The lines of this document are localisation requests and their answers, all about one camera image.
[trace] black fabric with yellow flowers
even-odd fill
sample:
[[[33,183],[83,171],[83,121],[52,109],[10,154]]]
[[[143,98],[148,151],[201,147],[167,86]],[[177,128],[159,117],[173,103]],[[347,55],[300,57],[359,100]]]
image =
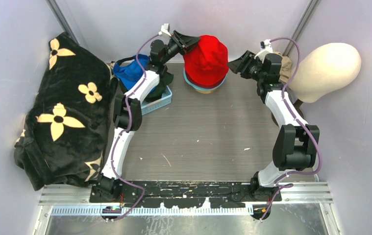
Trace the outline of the black fabric with yellow flowers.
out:
[[[66,33],[49,42],[49,63],[15,144],[14,159],[34,190],[97,178],[117,87],[111,69]]]

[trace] cream mannequin head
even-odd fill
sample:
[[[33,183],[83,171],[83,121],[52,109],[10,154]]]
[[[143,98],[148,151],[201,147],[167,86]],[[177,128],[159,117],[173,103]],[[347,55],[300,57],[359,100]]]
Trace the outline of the cream mannequin head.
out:
[[[352,82],[358,75],[360,66],[360,55],[353,46],[329,43],[312,51],[300,63],[289,87],[298,99],[312,103]]]

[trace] blue basket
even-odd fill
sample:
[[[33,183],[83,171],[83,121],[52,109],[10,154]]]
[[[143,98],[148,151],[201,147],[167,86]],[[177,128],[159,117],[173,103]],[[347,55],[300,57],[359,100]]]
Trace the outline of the blue basket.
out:
[[[143,115],[154,111],[156,109],[159,109],[161,107],[164,107],[172,102],[172,96],[173,93],[170,90],[169,86],[166,87],[166,90],[164,91],[163,95],[161,96],[161,99],[158,99],[153,102],[146,102],[144,101],[141,105],[141,112]]]

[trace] white wall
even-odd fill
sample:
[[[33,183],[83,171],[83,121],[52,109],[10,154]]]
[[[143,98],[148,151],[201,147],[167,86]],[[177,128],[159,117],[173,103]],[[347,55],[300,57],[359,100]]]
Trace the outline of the white wall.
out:
[[[0,235],[30,234],[40,191],[15,166],[13,146],[62,31],[44,0],[0,1]]]
[[[58,2],[81,45],[104,61],[134,55],[163,23],[171,31],[211,34],[229,50],[229,58],[247,49],[259,51],[267,38],[291,36],[308,0],[66,0]],[[284,50],[287,42],[274,44]],[[147,46],[143,53],[149,53]],[[182,61],[181,56],[171,60]]]
[[[321,1],[299,41],[302,57],[331,42],[356,47],[362,57],[361,71],[347,87],[301,108],[309,123],[321,130],[324,160],[320,177],[329,183],[345,234],[370,235],[372,1]]]

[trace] red fabric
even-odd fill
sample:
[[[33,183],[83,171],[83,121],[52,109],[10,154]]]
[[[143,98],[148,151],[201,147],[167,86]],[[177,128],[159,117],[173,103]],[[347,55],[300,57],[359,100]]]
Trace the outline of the red fabric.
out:
[[[183,58],[184,69],[195,85],[207,89],[217,87],[229,71],[227,48],[214,36],[201,36],[198,45]]]

